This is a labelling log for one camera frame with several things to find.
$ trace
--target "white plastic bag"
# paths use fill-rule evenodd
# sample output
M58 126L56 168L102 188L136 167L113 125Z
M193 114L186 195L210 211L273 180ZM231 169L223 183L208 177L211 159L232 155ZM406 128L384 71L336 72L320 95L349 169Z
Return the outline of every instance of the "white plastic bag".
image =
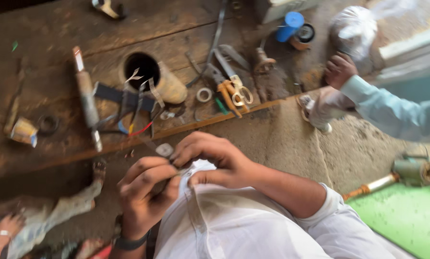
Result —
M368 56L377 35L377 20L401 16L415 9L416 0L382 0L373 8L350 6L331 20L330 36L335 46L354 61Z

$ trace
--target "green floor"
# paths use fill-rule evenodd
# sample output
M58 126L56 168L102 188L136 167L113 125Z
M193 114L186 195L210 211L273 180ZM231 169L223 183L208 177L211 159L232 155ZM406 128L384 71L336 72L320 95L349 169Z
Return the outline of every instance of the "green floor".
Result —
M430 186L397 183L346 202L374 231L421 259L430 259Z

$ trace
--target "tape roll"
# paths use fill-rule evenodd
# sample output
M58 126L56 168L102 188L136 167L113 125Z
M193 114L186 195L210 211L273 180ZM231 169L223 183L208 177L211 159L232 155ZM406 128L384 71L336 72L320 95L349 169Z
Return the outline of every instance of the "tape roll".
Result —
M201 97L202 92L207 93L207 97L205 99ZM199 89L196 94L196 99L200 102L208 102L210 99L212 99L212 90L208 89L207 87Z

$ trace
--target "white shirt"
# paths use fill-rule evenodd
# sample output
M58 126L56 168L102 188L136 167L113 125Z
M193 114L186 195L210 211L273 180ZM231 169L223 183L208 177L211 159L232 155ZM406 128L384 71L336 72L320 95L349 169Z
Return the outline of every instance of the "white shirt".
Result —
M341 196L324 184L322 208L298 219L253 188L187 188L193 173L214 168L199 160L182 177L180 197L162 218L156 259L394 258Z

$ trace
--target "black wristband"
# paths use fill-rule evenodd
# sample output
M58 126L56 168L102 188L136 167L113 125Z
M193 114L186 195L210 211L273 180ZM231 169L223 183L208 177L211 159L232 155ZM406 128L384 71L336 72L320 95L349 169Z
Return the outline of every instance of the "black wristband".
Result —
M150 232L151 230L149 230L146 234L144 234L142 238L138 240L129 240L120 236L119 238L116 239L114 243L114 248L117 248L120 250L126 250L126 251L133 251L138 247L142 246L146 242Z

